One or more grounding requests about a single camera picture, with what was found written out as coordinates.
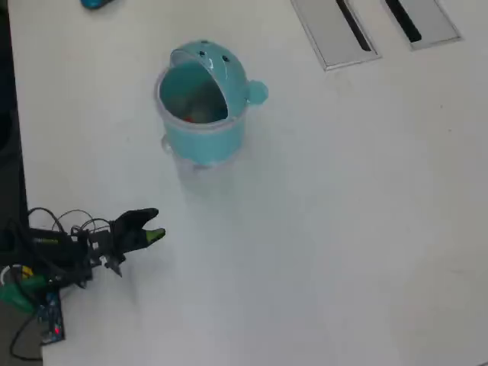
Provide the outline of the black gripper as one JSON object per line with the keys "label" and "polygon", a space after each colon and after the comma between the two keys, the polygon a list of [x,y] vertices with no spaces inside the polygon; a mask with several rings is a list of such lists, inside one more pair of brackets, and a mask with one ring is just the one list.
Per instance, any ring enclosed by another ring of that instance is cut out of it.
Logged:
{"label": "black gripper", "polygon": [[129,210],[103,230],[88,234],[88,257],[93,266],[120,267],[125,253],[147,249],[166,235],[164,228],[143,230],[159,214],[156,208]]}

